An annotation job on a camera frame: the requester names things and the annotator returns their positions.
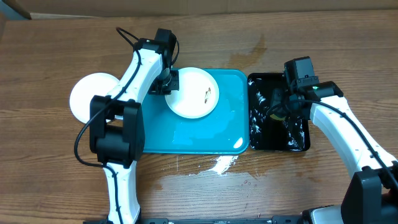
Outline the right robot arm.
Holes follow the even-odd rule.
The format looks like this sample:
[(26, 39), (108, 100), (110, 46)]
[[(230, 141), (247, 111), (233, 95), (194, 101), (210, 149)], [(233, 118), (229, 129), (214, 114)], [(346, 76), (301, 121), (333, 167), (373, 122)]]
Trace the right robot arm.
[(305, 210), (298, 223), (397, 223), (397, 159), (368, 133), (334, 82), (276, 88), (267, 115), (310, 120), (351, 176), (341, 204)]

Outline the white plate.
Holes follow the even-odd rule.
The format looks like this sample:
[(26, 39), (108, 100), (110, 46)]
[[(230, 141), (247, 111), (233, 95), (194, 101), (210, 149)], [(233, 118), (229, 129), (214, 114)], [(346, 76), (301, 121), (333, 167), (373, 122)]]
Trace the white plate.
[(95, 95), (106, 96), (119, 80), (108, 73), (92, 73), (83, 77), (70, 93), (69, 105), (74, 117), (82, 123), (90, 119), (90, 103)]
[(178, 70), (179, 90), (165, 96), (177, 115), (197, 119), (210, 114), (218, 104), (220, 90), (216, 80), (204, 69), (186, 67)]

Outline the green yellow sponge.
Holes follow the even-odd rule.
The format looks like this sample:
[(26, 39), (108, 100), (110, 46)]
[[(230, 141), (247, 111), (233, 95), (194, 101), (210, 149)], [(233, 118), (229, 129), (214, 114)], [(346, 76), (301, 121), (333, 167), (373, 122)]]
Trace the green yellow sponge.
[(279, 115), (279, 114), (271, 114), (270, 118), (276, 120), (276, 121), (284, 121), (285, 116), (284, 115)]

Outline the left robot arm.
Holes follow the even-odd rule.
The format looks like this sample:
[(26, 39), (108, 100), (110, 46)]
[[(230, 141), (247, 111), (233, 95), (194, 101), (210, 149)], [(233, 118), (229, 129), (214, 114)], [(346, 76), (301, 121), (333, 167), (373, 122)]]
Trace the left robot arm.
[(136, 166), (146, 140), (142, 102), (147, 94), (167, 95), (178, 90), (172, 70), (179, 42), (139, 39), (130, 65), (105, 96), (94, 96), (90, 118), (90, 149), (108, 184), (109, 213), (105, 223), (137, 223), (141, 215), (136, 193)]

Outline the white plate top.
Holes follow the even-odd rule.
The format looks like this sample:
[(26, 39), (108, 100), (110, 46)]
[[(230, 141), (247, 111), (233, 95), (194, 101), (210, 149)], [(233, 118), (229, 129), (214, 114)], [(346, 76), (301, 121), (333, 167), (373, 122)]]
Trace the white plate top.
[(106, 96), (119, 80), (108, 73), (92, 73), (83, 77), (70, 93), (69, 105), (74, 117), (82, 123), (90, 119), (90, 103), (95, 95)]

